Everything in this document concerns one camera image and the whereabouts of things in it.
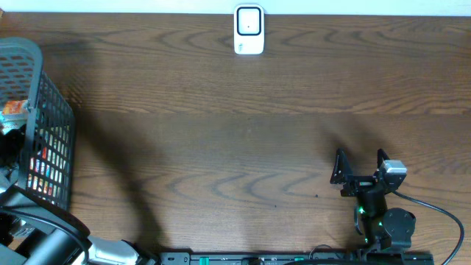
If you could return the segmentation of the yellow chips bag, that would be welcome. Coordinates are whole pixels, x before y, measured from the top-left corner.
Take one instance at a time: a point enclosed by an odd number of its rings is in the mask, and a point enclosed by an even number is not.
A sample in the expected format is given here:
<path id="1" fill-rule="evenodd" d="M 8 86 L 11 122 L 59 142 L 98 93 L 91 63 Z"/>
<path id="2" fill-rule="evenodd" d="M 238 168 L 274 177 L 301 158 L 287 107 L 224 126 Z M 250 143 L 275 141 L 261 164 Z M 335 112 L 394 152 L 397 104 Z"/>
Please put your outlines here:
<path id="1" fill-rule="evenodd" d="M 67 208 L 71 187 L 70 126 L 35 130 L 26 187 L 51 204 Z"/>

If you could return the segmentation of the orange snack packet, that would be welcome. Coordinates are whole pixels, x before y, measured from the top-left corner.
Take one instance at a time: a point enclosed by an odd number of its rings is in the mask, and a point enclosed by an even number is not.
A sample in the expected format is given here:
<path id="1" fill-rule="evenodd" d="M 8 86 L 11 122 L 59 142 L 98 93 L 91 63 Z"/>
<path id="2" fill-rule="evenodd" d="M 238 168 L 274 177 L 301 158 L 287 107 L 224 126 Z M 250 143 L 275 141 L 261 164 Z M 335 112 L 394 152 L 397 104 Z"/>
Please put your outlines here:
<path id="1" fill-rule="evenodd" d="M 8 101 L 2 109 L 2 115 L 22 115 L 28 113 L 28 100 Z"/>

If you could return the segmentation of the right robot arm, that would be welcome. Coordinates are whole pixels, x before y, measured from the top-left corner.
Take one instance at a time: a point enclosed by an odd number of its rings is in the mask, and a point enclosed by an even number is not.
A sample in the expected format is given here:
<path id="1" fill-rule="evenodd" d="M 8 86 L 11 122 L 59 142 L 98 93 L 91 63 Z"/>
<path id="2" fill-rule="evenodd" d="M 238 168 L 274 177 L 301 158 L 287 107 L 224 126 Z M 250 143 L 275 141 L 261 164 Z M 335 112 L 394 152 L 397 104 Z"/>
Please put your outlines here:
<path id="1" fill-rule="evenodd" d="M 407 175 L 400 160 L 392 160 L 382 150 L 377 152 L 377 168 L 371 175 L 355 175 L 343 149 L 336 150 L 330 179 L 342 184 L 343 197 L 355 197 L 355 229 L 365 237 L 366 246 L 359 250 L 365 258 L 370 253 L 402 252 L 411 247 L 416 218 L 402 208 L 389 208 L 386 195 L 395 192 Z"/>

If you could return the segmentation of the mint green wipes packet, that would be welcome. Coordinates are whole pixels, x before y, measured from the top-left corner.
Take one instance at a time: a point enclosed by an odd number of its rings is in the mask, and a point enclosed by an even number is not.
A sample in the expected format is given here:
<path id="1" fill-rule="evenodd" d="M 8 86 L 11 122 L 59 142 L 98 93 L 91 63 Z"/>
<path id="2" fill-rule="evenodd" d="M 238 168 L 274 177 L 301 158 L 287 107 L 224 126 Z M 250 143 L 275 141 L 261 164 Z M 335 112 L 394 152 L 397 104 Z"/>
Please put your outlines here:
<path id="1" fill-rule="evenodd" d="M 19 129 L 27 123 L 28 114 L 1 114 L 1 133 L 6 135 L 9 131 Z"/>

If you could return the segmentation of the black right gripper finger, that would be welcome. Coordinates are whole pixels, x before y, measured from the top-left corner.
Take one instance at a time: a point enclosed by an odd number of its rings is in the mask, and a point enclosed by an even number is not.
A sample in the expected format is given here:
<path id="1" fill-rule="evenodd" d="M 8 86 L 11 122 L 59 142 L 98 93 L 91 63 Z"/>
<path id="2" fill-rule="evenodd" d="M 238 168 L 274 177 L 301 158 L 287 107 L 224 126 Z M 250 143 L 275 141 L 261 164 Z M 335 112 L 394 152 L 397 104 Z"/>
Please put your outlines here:
<path id="1" fill-rule="evenodd" d="M 377 169 L 381 168 L 381 165 L 385 160 L 389 160 L 389 156 L 383 149 L 378 149 L 377 151 Z"/>
<path id="2" fill-rule="evenodd" d="M 353 171 L 350 167 L 345 151 L 343 149 L 337 149 L 330 184 L 348 183 L 350 182 L 352 175 Z"/>

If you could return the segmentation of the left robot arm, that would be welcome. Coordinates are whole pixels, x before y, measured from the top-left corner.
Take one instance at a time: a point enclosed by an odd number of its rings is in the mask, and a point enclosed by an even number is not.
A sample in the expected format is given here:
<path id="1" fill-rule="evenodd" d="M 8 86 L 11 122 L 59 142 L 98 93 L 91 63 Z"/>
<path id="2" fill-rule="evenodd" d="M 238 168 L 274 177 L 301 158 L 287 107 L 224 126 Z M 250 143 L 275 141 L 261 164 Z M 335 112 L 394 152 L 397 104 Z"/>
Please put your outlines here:
<path id="1" fill-rule="evenodd" d="M 16 185 L 1 193 L 2 264 L 352 264 L 323 244 L 308 254 L 154 254 L 128 241 L 93 237 L 77 218 Z"/>

